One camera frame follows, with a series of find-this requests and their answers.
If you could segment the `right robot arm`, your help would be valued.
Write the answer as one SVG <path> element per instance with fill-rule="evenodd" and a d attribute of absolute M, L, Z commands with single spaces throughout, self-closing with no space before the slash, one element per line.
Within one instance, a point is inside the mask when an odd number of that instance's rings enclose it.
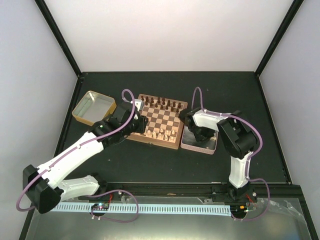
<path fill-rule="evenodd" d="M 240 201 L 249 186 L 251 158 L 263 145 L 260 133 L 248 121 L 241 118 L 241 111 L 217 113 L 200 107 L 184 109 L 178 118 L 193 134 L 196 143 L 207 143 L 214 134 L 220 135 L 226 152 L 230 155 L 228 198 Z"/>

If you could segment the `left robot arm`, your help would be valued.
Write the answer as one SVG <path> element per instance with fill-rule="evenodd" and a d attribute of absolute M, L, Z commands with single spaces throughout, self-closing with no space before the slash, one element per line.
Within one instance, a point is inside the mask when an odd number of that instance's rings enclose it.
<path fill-rule="evenodd" d="M 27 196 L 40 214 L 55 208 L 60 202 L 80 196 L 103 199 L 106 185 L 94 176 L 66 180 L 65 178 L 92 156 L 114 146 L 132 133 L 144 133 L 148 118 L 140 114 L 144 103 L 135 99 L 123 102 L 115 111 L 96 122 L 90 130 L 53 159 L 22 171 L 22 194 Z"/>

